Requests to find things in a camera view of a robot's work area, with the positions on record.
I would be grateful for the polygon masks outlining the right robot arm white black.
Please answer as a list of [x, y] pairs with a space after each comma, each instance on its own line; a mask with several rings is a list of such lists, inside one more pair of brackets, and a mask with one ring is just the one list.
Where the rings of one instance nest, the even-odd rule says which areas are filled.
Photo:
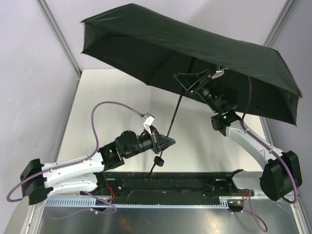
[[206, 70], [197, 74], [176, 73], [174, 78], [187, 94], [200, 99], [213, 110], [213, 129], [240, 145], [261, 166], [263, 172], [260, 176], [246, 171], [236, 173], [234, 184], [241, 189], [251, 186], [261, 190], [273, 201], [283, 199], [295, 204], [299, 199], [298, 188], [302, 184], [297, 154], [273, 146], [245, 123], [244, 117], [236, 113], [237, 106], [230, 104], [217, 86], [219, 75], [212, 76]]

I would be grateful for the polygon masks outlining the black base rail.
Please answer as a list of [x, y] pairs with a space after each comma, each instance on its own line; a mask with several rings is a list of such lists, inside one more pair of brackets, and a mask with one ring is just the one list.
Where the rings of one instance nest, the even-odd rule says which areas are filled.
[[91, 194], [112, 195], [113, 203], [213, 204], [218, 197], [244, 200], [250, 192], [234, 184], [233, 172], [103, 172], [96, 176], [99, 186]]

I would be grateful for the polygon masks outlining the black folding umbrella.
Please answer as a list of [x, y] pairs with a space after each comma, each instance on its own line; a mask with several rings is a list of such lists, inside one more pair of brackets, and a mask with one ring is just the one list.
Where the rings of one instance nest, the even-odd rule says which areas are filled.
[[184, 95], [176, 73], [225, 68], [216, 84], [236, 111], [296, 124], [302, 93], [281, 54], [129, 3], [82, 21], [83, 53], [147, 85]]

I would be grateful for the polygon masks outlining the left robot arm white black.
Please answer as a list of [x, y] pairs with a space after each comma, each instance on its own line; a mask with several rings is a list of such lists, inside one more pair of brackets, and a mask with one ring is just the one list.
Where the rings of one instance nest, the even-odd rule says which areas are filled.
[[93, 156], [82, 156], [68, 161], [41, 163], [31, 160], [20, 174], [22, 196], [29, 204], [38, 204], [51, 195], [95, 190], [97, 174], [124, 165], [125, 159], [147, 150], [160, 154], [176, 141], [160, 134], [157, 129], [144, 130], [141, 135], [127, 130], [115, 140], [100, 147]]

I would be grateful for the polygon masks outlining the aluminium corner post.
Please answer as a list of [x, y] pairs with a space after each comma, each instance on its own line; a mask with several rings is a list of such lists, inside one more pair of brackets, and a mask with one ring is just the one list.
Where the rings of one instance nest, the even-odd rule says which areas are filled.
[[268, 36], [266, 37], [263, 46], [265, 47], [272, 47], [276, 37], [278, 36], [284, 22], [286, 21], [287, 17], [289, 16], [292, 8], [296, 4], [296, 0], [287, 0], [283, 5], [280, 13], [278, 14]]
[[72, 68], [74, 69], [76, 75], [81, 77], [82, 70], [80, 69], [77, 60], [75, 59], [72, 50], [69, 47], [68, 42], [65, 39], [65, 36], [59, 27], [50, 7], [48, 6], [45, 0], [36, 0], [37, 5], [39, 6], [43, 16], [45, 17], [47, 23], [49, 24], [52, 32], [54, 33], [59, 45], [61, 46], [65, 56], [67, 57], [69, 63], [71, 64]]

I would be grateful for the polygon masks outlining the left aluminium corner post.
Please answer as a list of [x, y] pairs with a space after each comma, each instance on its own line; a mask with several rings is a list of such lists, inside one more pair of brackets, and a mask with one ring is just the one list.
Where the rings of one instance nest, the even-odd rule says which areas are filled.
[[67, 57], [69, 63], [71, 64], [72, 68], [74, 69], [76, 75], [81, 77], [82, 70], [80, 69], [77, 60], [75, 59], [72, 50], [69, 47], [68, 42], [65, 39], [65, 36], [59, 27], [50, 7], [48, 6], [45, 0], [36, 0], [37, 5], [39, 6], [43, 16], [45, 17], [47, 23], [49, 24], [52, 32], [54, 33], [59, 45], [61, 46], [65, 56]]

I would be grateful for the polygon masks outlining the right aluminium corner post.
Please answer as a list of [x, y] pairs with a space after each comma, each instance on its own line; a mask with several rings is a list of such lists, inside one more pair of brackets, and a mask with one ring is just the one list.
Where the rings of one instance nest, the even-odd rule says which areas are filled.
[[287, 17], [289, 16], [292, 8], [296, 4], [296, 0], [287, 0], [283, 5], [280, 13], [278, 14], [268, 36], [266, 37], [263, 46], [265, 47], [272, 47], [276, 37], [278, 36], [284, 22], [286, 21]]

